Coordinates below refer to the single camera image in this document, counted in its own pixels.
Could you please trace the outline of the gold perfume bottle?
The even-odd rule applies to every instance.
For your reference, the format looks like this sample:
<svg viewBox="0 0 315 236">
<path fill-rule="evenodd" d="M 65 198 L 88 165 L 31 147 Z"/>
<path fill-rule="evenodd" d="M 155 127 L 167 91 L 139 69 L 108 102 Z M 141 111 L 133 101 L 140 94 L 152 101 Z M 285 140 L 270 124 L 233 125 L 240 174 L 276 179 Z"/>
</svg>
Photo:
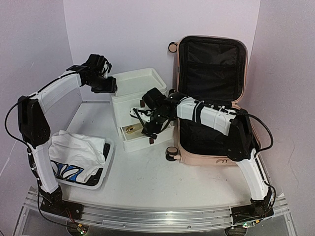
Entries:
<svg viewBox="0 0 315 236">
<path fill-rule="evenodd" d="M 131 134 L 131 133 L 137 131 L 138 129 L 139 129 L 138 127 L 131 125 L 131 126 L 128 126 L 126 128 L 126 133 L 127 134 Z"/>
</svg>

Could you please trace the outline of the white plastic drawer unit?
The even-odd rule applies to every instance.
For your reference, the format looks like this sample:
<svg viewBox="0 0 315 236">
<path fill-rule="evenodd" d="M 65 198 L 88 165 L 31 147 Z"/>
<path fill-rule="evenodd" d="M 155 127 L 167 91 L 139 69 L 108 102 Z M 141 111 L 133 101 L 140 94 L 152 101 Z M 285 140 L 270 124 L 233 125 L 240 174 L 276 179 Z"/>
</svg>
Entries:
<svg viewBox="0 0 315 236">
<path fill-rule="evenodd" d="M 117 79 L 118 90 L 111 95 L 116 126 L 126 152 L 138 151 L 169 141 L 173 138 L 174 125 L 168 127 L 158 135 L 155 140 L 141 133 L 142 125 L 138 119 L 132 118 L 129 111 L 132 107 L 148 107 L 141 101 L 142 96 L 152 88 L 157 88 L 162 94 L 166 94 L 167 85 L 153 68 L 145 68 L 114 74 Z M 131 134 L 126 133 L 128 126 L 136 126 L 139 129 Z"/>
</svg>

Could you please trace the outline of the white perforated plastic basket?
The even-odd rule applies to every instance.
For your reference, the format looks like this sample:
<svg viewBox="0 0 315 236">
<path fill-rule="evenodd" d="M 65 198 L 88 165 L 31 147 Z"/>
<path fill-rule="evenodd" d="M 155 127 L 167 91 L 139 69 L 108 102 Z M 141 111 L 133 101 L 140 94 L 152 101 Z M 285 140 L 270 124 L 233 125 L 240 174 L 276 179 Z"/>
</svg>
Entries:
<svg viewBox="0 0 315 236">
<path fill-rule="evenodd" d="M 106 143 L 109 143 L 110 144 L 110 150 L 109 150 L 109 153 L 108 153 L 108 157 L 107 157 L 107 160 L 105 161 L 105 164 L 103 166 L 103 172 L 100 176 L 100 181 L 99 183 L 96 185 L 96 186 L 87 186 L 86 184 L 83 184 L 83 183 L 78 183 L 78 182 L 72 182 L 72 181 L 67 181 L 67 180 L 63 180 L 57 176 L 56 179 L 59 183 L 62 183 L 62 184 L 66 184 L 66 185 L 70 185 L 70 186 L 75 186 L 75 187 L 80 187 L 80 188 L 85 188 L 85 189 L 89 189 L 89 190 L 95 190 L 95 189 L 98 189 L 101 187 L 102 183 L 103 183 L 103 180 L 105 179 L 106 177 L 106 174 L 110 168 L 110 164 L 111 164 L 111 161 L 112 161 L 112 158 L 114 156 L 114 151 L 115 151 L 115 144 L 113 141 L 109 140 L 109 139 L 106 139 Z"/>
</svg>

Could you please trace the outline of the white blue print t-shirt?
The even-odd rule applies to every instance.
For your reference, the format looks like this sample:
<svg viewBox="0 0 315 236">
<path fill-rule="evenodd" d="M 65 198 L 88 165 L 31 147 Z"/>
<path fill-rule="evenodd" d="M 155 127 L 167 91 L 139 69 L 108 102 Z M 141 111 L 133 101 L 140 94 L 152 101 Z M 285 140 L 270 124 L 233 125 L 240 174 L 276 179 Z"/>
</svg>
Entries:
<svg viewBox="0 0 315 236">
<path fill-rule="evenodd" d="M 105 143 L 104 138 L 60 130 L 48 149 L 55 176 L 85 184 L 105 164 Z"/>
</svg>

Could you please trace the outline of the black jeans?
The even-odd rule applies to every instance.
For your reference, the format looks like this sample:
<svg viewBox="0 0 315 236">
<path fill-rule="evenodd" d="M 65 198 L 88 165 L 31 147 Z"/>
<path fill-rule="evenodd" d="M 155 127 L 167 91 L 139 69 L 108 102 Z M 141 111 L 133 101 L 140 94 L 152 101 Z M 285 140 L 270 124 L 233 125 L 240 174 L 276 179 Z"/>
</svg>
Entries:
<svg viewBox="0 0 315 236">
<path fill-rule="evenodd" d="M 105 161 L 107 160 L 109 150 L 110 150 L 110 144 L 105 143 L 104 148 L 103 148 L 103 155 L 104 155 Z M 90 178 L 86 182 L 86 185 L 87 186 L 96 186 L 100 181 L 100 176 L 101 176 L 102 172 L 103 172 L 103 167 L 99 168 L 95 175 L 90 176 Z"/>
</svg>

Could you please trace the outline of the pink hard-shell suitcase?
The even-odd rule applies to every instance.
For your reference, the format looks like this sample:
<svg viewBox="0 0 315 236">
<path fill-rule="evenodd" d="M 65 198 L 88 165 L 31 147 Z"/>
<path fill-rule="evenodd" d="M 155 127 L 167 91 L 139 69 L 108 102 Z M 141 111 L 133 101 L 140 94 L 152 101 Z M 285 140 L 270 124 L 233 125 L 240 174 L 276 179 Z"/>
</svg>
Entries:
<svg viewBox="0 0 315 236">
<path fill-rule="evenodd" d="M 175 92 L 191 96 L 207 104 L 224 105 L 240 110 L 246 84 L 248 51 L 234 39 L 187 36 L 171 42 L 168 50 L 177 55 L 177 87 Z M 179 154 L 187 165 L 228 165 L 224 148 L 225 136 L 207 126 L 189 120 L 176 119 Z M 252 126 L 256 144 L 260 142 Z"/>
</svg>

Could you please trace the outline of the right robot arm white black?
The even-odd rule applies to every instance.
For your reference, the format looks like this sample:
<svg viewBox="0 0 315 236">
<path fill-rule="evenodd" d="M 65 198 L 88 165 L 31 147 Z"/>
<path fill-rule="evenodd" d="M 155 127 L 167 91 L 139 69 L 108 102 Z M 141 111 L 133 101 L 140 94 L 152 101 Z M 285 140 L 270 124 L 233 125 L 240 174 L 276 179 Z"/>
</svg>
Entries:
<svg viewBox="0 0 315 236">
<path fill-rule="evenodd" d="M 255 119 L 269 131 L 264 122 L 244 109 L 237 111 L 224 105 L 207 104 L 179 92 L 165 96 L 157 88 L 146 92 L 142 100 L 147 108 L 132 108 L 129 113 L 136 115 L 143 126 L 142 134 L 149 138 L 156 139 L 177 118 L 207 126 L 225 136 L 226 155 L 241 169 L 251 193 L 249 205 L 231 209 L 233 226 L 245 228 L 274 214 L 276 190 L 267 180 L 258 158 L 259 153 L 273 146 L 273 141 L 269 146 L 259 148 L 250 119 Z"/>
</svg>

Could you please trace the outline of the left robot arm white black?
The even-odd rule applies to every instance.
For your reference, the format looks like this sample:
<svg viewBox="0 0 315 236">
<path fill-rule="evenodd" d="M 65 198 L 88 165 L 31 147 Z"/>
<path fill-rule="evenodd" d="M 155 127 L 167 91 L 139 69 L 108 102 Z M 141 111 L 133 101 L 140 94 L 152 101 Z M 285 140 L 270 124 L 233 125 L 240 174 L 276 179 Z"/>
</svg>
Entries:
<svg viewBox="0 0 315 236">
<path fill-rule="evenodd" d="M 82 65 L 73 65 L 61 76 L 29 96 L 21 96 L 17 102 L 18 127 L 22 142 L 27 146 L 28 159 L 37 185 L 41 211 L 79 220 L 83 205 L 63 200 L 63 192 L 53 173 L 49 158 L 51 129 L 45 114 L 70 92 L 88 85 L 94 93 L 114 93 L 116 79 L 107 74 L 111 63 L 101 55 L 91 54 Z"/>
</svg>

